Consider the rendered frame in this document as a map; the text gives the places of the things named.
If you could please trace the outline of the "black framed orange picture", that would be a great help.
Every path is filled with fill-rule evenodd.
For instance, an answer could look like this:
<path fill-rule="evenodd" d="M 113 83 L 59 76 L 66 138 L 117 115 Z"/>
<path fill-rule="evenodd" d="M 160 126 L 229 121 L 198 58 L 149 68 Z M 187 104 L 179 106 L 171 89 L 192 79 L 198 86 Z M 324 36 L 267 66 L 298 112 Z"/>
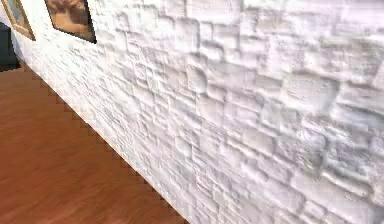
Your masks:
<path fill-rule="evenodd" d="M 96 43 L 86 0 L 45 0 L 53 27 L 80 39 Z"/>

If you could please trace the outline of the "dark blue cabinet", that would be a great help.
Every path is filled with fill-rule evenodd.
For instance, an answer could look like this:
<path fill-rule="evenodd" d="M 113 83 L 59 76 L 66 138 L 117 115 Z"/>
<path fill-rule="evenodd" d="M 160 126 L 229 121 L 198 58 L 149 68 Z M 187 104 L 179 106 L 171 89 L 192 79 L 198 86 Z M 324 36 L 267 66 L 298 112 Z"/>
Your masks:
<path fill-rule="evenodd" d="M 20 63 L 14 52 L 11 28 L 0 22 L 0 72 L 18 69 Z"/>

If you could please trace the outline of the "wooden framed picture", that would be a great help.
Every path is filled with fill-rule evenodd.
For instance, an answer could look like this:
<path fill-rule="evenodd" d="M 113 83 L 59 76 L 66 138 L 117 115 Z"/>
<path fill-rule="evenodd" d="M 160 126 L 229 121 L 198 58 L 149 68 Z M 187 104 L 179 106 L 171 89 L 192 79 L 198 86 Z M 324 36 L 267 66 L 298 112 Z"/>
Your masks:
<path fill-rule="evenodd" d="M 35 35 L 28 21 L 21 0 L 0 0 L 12 27 L 28 39 L 35 41 Z"/>

